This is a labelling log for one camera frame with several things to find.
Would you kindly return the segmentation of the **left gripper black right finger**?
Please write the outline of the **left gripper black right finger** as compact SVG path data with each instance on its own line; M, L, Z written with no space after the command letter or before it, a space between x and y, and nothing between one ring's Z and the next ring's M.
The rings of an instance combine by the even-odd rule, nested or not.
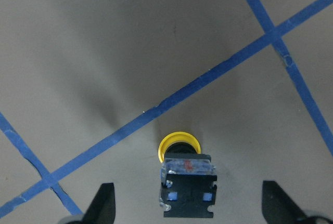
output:
M311 223L276 181L262 183L262 215L267 223Z

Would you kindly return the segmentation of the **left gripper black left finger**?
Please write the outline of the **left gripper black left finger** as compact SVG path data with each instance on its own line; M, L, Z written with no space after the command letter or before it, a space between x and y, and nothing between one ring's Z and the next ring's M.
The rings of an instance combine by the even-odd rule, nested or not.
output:
M103 183L98 189L81 223L114 223L116 201L113 183Z

